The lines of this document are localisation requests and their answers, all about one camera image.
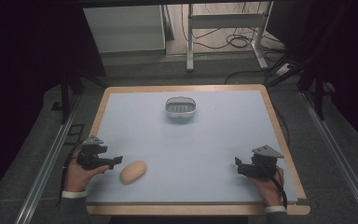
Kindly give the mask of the white power strip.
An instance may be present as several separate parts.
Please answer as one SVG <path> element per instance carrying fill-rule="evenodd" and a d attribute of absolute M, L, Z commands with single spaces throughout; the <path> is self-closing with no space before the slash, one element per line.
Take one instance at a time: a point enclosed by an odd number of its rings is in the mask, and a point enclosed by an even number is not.
<path fill-rule="evenodd" d="M 281 68 L 276 71 L 276 75 L 279 77 L 291 70 L 292 68 L 293 66 L 290 63 L 285 63 Z"/>

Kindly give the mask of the light blue table mat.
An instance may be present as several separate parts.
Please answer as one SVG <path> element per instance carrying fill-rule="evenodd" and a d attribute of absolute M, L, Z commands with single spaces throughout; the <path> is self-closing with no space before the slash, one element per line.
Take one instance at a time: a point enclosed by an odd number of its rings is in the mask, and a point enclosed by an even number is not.
<path fill-rule="evenodd" d="M 171 119 L 169 92 L 111 93 L 97 135 L 106 157 L 123 156 L 91 179 L 89 203 L 258 203 L 254 184 L 238 174 L 235 157 L 280 146 L 260 91 L 191 91 L 192 118 Z M 121 171 L 135 161 L 146 172 L 126 185 Z"/>

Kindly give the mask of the white metal desk frame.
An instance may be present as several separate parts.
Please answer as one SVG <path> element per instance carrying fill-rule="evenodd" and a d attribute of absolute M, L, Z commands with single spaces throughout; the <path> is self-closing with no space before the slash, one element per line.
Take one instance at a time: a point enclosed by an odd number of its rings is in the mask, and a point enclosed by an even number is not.
<path fill-rule="evenodd" d="M 255 28 L 255 39 L 250 42 L 254 55 L 262 70 L 267 69 L 267 62 L 262 55 L 260 43 L 265 32 L 272 2 L 268 1 L 262 12 L 231 13 L 231 14 L 195 14 L 192 4 L 187 5 L 187 48 L 186 70 L 194 70 L 194 44 L 193 31 L 199 29 L 228 29 L 228 28 Z"/>

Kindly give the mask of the person's right hand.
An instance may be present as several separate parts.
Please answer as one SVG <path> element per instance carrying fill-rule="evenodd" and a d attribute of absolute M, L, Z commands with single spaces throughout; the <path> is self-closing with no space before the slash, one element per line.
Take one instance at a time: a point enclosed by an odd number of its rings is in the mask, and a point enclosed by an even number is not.
<path fill-rule="evenodd" d="M 249 177 L 249 180 L 256 186 L 266 207 L 283 205 L 280 191 L 270 178 L 260 179 Z"/>

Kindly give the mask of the person's left hand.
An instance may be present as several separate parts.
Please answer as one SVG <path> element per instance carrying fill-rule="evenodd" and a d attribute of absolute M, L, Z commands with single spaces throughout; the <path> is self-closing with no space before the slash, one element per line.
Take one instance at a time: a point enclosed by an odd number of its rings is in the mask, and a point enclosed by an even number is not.
<path fill-rule="evenodd" d="M 74 153 L 67 168 L 66 178 L 63 189 L 69 192 L 82 192 L 86 190 L 91 179 L 99 174 L 103 174 L 109 169 L 108 165 L 100 166 L 93 170 L 85 170 L 77 163 L 77 154 Z"/>

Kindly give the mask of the tan bread roll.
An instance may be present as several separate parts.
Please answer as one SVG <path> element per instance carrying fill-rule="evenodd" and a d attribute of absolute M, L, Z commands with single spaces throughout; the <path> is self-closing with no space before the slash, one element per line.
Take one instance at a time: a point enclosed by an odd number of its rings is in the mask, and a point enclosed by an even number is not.
<path fill-rule="evenodd" d="M 146 163 L 144 161 L 135 161 L 127 165 L 120 173 L 121 181 L 128 185 L 137 180 L 146 172 Z"/>

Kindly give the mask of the metal floor rail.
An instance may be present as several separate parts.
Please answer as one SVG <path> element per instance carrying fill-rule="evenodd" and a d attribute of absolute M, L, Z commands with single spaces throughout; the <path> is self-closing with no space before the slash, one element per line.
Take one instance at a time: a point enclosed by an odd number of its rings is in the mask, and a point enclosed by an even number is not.
<path fill-rule="evenodd" d="M 46 158 L 43 160 L 41 168 L 39 169 L 31 189 L 29 190 L 21 210 L 15 219 L 14 224 L 30 224 L 34 216 L 36 207 L 39 204 L 41 196 L 48 183 L 54 164 L 61 153 L 61 149 L 72 125 L 74 116 L 78 108 L 79 99 L 75 99 L 70 105 L 70 112 L 67 120 L 61 125 L 52 146 L 48 150 Z"/>
<path fill-rule="evenodd" d="M 345 182 L 350 188 L 351 193 L 358 204 L 358 177 L 356 173 L 353 171 L 348 160 L 345 158 L 341 147 L 337 143 L 337 140 L 334 135 L 331 133 L 327 123 L 322 120 L 316 113 L 316 110 L 314 109 L 314 102 L 312 101 L 309 94 L 307 92 L 301 91 L 299 95 L 305 102 L 306 108 L 308 109 L 310 116 L 312 117 L 312 120 L 314 121 L 316 128 L 318 129 L 318 132 L 324 140 L 328 150 L 330 151 L 334 161 L 337 164 L 339 171 L 344 177 Z"/>

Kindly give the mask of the small grey white basket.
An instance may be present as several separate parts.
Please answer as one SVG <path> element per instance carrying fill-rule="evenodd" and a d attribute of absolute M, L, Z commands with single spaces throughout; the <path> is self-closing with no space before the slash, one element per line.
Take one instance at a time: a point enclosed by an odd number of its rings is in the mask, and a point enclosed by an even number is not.
<path fill-rule="evenodd" d="M 192 118 L 196 112 L 196 102 L 189 97 L 172 97 L 167 100 L 165 112 L 172 119 Z"/>

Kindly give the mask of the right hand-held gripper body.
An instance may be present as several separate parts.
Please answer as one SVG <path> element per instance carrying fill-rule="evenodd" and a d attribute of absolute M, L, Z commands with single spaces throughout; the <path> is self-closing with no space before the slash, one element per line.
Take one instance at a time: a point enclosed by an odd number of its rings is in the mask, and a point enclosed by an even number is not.
<path fill-rule="evenodd" d="M 242 163 L 242 168 L 246 169 L 246 176 L 254 178 L 269 178 L 276 174 L 277 160 L 283 159 L 282 153 L 274 148 L 264 145 L 252 150 L 254 153 L 251 164 Z"/>

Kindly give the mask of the black metal stand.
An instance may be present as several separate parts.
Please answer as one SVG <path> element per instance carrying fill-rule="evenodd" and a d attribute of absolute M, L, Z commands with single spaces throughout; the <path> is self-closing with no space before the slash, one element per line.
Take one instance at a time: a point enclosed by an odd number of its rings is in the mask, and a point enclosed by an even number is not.
<path fill-rule="evenodd" d="M 324 120 L 323 113 L 323 98 L 327 95 L 324 90 L 325 73 L 322 69 L 322 59 L 320 55 L 314 54 L 306 61 L 296 65 L 283 75 L 269 81 L 269 76 L 266 76 L 264 85 L 266 87 L 273 87 L 283 82 L 284 80 L 296 74 L 302 73 L 296 86 L 299 91 L 307 91 L 311 86 L 314 86 L 313 93 L 313 108 L 319 119 Z"/>
<path fill-rule="evenodd" d="M 55 102 L 52 111 L 61 110 L 62 112 L 62 124 L 69 120 L 70 113 L 73 109 L 70 106 L 70 96 L 69 91 L 71 91 L 74 95 L 81 95 L 85 91 L 85 86 L 83 85 L 81 78 L 85 78 L 92 83 L 106 89 L 109 85 L 102 81 L 101 79 L 94 77 L 92 75 L 87 74 L 86 72 L 80 69 L 74 69 L 71 71 L 66 71 L 61 73 L 61 101 Z"/>

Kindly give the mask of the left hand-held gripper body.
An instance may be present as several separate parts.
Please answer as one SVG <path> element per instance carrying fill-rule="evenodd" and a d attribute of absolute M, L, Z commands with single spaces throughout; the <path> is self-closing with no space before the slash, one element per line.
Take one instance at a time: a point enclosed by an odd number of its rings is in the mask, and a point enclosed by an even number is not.
<path fill-rule="evenodd" d="M 81 144 L 81 149 L 77 154 L 77 163 L 85 170 L 93 170 L 100 166 L 113 163 L 112 159 L 103 159 L 99 155 L 107 151 L 107 146 L 103 145 L 103 140 L 95 135 L 89 136 Z"/>

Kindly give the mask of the dark curtain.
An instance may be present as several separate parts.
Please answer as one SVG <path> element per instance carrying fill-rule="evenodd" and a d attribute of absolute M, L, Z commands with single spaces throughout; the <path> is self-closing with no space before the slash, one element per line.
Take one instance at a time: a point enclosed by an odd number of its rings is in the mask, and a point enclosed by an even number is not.
<path fill-rule="evenodd" d="M 358 0 L 276 0 L 267 31 L 304 64 L 298 88 L 331 84 L 333 103 L 358 132 Z"/>
<path fill-rule="evenodd" d="M 34 126 L 43 98 L 64 78 L 103 75 L 76 0 L 0 0 L 0 180 Z"/>

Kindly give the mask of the white cabinet panel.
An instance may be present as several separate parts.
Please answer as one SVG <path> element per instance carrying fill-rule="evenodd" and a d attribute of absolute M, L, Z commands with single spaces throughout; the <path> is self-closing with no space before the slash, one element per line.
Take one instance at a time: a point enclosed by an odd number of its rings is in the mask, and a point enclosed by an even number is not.
<path fill-rule="evenodd" d="M 100 53 L 163 50 L 161 6 L 84 8 Z"/>

